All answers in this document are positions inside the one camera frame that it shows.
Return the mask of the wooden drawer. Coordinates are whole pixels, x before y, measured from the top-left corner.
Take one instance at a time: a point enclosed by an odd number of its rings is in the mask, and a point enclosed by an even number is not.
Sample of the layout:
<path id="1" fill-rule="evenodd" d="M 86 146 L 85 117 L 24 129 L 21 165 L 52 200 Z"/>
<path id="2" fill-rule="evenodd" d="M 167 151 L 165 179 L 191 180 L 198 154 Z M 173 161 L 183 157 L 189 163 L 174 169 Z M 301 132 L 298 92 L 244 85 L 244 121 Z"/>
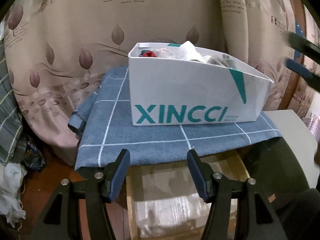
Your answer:
<path id="1" fill-rule="evenodd" d="M 236 150 L 200 159 L 230 180 L 257 186 Z M 131 166 L 126 190 L 131 239 L 201 239 L 211 204 L 199 197 L 186 160 Z M 224 239 L 235 239 L 240 201 L 233 194 Z"/>

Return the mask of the white grey socks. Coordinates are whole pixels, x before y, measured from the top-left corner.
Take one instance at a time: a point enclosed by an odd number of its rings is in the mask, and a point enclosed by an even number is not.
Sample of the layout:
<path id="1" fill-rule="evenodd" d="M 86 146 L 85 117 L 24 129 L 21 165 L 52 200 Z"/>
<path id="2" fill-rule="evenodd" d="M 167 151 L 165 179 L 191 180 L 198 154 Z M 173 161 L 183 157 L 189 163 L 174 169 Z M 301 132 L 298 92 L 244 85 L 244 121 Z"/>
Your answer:
<path id="1" fill-rule="evenodd" d="M 236 69 L 236 63 L 233 59 L 229 57 L 227 54 L 223 54 L 220 56 L 204 56 L 204 62 L 208 64 L 213 64 L 217 66 L 227 67 L 229 69 Z"/>

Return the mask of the red underwear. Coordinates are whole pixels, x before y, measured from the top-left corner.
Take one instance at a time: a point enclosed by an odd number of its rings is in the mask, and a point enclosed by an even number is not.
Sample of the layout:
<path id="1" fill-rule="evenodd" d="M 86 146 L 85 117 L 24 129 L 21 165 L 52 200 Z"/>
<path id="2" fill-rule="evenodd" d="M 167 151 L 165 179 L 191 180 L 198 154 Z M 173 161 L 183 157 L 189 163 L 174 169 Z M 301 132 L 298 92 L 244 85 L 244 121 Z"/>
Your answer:
<path id="1" fill-rule="evenodd" d="M 157 55 L 153 51 L 147 51 L 142 54 L 142 57 L 157 57 Z"/>

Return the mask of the floral white underwear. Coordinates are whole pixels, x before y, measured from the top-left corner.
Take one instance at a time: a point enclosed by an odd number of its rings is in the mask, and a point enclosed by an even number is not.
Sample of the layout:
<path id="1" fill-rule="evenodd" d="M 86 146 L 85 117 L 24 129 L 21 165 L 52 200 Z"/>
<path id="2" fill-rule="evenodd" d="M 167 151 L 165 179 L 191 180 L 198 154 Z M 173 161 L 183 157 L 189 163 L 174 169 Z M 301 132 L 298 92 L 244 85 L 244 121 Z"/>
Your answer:
<path id="1" fill-rule="evenodd" d="M 164 59 L 182 59 L 185 55 L 185 53 L 178 48 L 161 48 L 155 50 L 154 54 Z"/>

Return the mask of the pink quilted bedding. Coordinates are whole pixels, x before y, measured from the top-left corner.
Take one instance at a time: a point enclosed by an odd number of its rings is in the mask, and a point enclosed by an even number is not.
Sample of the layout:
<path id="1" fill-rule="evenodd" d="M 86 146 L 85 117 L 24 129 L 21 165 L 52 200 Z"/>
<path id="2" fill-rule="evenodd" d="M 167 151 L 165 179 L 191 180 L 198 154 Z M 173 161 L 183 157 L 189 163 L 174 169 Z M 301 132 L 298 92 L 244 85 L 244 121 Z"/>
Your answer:
<path id="1" fill-rule="evenodd" d="M 303 118 L 303 122 L 309 129 L 313 137 L 319 143 L 320 141 L 320 117 L 318 113 L 311 112 Z"/>

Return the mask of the blue checked table cloth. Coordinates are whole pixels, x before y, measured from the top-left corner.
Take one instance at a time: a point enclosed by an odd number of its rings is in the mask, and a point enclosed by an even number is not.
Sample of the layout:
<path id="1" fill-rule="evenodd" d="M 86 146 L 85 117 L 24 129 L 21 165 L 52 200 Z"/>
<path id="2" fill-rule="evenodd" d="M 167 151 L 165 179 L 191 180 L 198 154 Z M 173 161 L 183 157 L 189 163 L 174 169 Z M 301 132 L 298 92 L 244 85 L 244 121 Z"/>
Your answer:
<path id="1" fill-rule="evenodd" d="M 98 88 L 68 122 L 79 136 L 75 170 L 105 167 L 122 149 L 130 152 L 131 165 L 153 165 L 185 160 L 194 149 L 199 156 L 234 150 L 280 137 L 265 113 L 257 121 L 183 126 L 133 126 L 127 67 L 99 75 Z"/>

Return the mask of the grey cushioned stool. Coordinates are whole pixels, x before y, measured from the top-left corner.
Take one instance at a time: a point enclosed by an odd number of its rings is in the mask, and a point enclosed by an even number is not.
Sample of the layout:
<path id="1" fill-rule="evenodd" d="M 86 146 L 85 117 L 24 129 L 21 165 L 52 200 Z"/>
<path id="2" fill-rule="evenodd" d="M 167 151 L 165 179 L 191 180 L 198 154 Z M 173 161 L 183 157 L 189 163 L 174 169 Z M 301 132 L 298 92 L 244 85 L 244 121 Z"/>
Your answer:
<path id="1" fill-rule="evenodd" d="M 315 188 L 319 178 L 319 168 L 314 163 L 317 141 L 300 117 L 291 109 L 266 111 L 265 114 L 275 124 L 296 156 L 308 184 Z"/>

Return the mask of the white XINCCI shoe box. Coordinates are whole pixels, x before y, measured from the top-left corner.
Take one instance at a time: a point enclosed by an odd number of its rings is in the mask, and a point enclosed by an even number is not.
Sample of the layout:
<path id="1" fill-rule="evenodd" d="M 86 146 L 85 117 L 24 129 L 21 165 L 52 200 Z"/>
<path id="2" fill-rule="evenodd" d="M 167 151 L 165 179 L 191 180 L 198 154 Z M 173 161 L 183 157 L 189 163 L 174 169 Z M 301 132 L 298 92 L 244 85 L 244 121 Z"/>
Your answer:
<path id="1" fill-rule="evenodd" d="M 236 69 L 197 61 L 142 57 L 147 51 L 179 46 L 138 43 L 129 52 L 131 115 L 135 126 L 257 120 L 273 85 L 269 77 L 230 55 Z M 223 55 L 205 48 L 196 50 L 202 56 Z"/>

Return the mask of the white plastic bag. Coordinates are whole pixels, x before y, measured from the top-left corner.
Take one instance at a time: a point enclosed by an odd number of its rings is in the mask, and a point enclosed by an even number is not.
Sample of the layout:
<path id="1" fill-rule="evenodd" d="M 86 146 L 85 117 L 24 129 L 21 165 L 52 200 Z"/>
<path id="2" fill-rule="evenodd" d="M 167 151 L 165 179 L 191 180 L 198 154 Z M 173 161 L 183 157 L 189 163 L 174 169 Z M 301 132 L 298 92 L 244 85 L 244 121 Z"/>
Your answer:
<path id="1" fill-rule="evenodd" d="M 13 228 L 20 219 L 25 219 L 25 211 L 21 206 L 20 188 L 27 171 L 21 164 L 7 163 L 1 165 L 1 215 Z"/>

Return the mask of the grey plaid folded fabric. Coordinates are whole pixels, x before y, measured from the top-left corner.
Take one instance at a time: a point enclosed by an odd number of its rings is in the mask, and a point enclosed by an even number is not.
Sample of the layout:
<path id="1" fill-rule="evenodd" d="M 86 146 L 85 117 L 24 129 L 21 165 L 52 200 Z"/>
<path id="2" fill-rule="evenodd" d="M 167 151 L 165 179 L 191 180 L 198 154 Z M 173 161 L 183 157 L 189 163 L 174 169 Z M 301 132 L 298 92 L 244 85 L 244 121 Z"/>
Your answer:
<path id="1" fill-rule="evenodd" d="M 12 71 L 8 70 L 4 42 L 1 41 L 1 164 L 11 161 L 16 151 L 23 126 L 18 113 L 17 101 L 14 96 Z"/>

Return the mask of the beige leaf print curtain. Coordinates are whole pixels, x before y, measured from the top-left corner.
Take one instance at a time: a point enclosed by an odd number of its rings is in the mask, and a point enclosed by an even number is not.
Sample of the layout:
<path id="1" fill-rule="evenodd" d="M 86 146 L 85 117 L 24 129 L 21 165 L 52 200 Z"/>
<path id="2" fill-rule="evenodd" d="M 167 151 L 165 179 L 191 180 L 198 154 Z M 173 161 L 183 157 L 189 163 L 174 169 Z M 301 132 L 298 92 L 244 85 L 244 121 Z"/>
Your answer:
<path id="1" fill-rule="evenodd" d="M 1 0 L 9 85 L 33 132 L 68 165 L 76 136 L 67 122 L 104 73 L 127 64 L 138 42 L 192 44 L 228 53 L 274 81 L 265 110 L 303 117 L 313 92 L 281 59 L 301 26 L 319 42 L 302 0 Z"/>

